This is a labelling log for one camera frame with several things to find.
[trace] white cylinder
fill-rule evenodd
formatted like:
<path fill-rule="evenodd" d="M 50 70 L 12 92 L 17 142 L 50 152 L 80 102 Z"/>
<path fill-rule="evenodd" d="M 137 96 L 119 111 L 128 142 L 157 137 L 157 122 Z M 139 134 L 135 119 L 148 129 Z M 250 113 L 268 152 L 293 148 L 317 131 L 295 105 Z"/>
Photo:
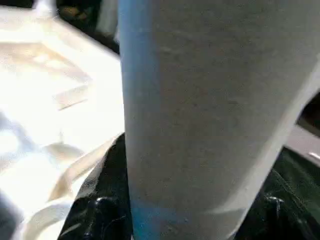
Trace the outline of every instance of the white cylinder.
<path fill-rule="evenodd" d="M 318 0 L 121 0 L 135 240 L 225 240 L 319 89 Z"/>

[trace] blurry object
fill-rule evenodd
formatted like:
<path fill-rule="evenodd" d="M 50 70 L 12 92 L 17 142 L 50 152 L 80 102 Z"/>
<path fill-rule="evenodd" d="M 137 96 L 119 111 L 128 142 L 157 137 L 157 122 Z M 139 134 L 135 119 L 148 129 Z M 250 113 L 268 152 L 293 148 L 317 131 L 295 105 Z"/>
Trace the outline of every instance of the blurry object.
<path fill-rule="evenodd" d="M 15 208 L 0 193 L 0 235 L 1 240 L 11 240 L 21 218 Z"/>
<path fill-rule="evenodd" d="M 118 0 L 59 0 L 57 8 L 63 20 L 120 54 L 116 40 Z"/>

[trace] white surface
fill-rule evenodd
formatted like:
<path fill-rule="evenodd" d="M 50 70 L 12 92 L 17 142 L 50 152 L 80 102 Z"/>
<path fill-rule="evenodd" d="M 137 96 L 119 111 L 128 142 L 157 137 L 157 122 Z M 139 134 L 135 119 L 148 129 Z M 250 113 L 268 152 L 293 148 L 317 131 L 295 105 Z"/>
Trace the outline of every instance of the white surface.
<path fill-rule="evenodd" d="M 35 240 L 57 240 L 65 221 L 58 221 L 47 227 Z"/>
<path fill-rule="evenodd" d="M 124 131 L 120 61 L 92 39 L 51 17 L 37 10 L 0 8 L 0 43 L 21 44 L 11 52 L 0 49 L 0 110 L 21 123 L 39 147 L 62 141 L 87 153 Z M 52 58 L 51 53 L 63 59 Z M 37 67 L 30 66 L 32 61 Z M 70 82 L 59 71 L 76 73 L 75 68 L 92 79 L 87 101 L 58 111 L 50 95 L 72 84 L 72 79 Z M 0 172 L 1 191 L 26 218 L 48 201 L 61 169 L 66 168 L 57 162 L 39 151 L 24 155 Z M 75 194 L 87 174 L 71 186 Z M 38 239 L 56 236 L 60 227 L 61 223 L 53 226 Z"/>
<path fill-rule="evenodd" d="M 8 130 L 0 131 L 0 156 L 16 152 L 20 143 L 16 135 Z"/>

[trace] black plastic bag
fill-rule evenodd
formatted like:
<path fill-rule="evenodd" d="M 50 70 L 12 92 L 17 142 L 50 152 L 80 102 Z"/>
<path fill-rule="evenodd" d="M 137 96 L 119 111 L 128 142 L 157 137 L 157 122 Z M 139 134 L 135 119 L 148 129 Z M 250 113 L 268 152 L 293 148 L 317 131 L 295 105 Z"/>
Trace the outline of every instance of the black plastic bag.
<path fill-rule="evenodd" d="M 125 136 L 121 135 L 83 183 L 59 240 L 130 240 Z"/>

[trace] shiny black material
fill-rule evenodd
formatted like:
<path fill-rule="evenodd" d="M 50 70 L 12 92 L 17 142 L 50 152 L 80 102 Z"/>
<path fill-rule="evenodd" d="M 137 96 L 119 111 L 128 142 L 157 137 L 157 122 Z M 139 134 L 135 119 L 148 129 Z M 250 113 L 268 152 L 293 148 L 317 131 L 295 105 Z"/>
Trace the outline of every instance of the shiny black material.
<path fill-rule="evenodd" d="M 320 240 L 320 170 L 283 149 L 236 240 Z"/>
<path fill-rule="evenodd" d="M 128 192 L 123 134 L 85 180 L 58 240 L 130 240 Z"/>
<path fill-rule="evenodd" d="M 284 148 L 235 240 L 320 240 L 320 170 Z M 58 240 L 129 240 L 125 137 L 86 179 Z"/>

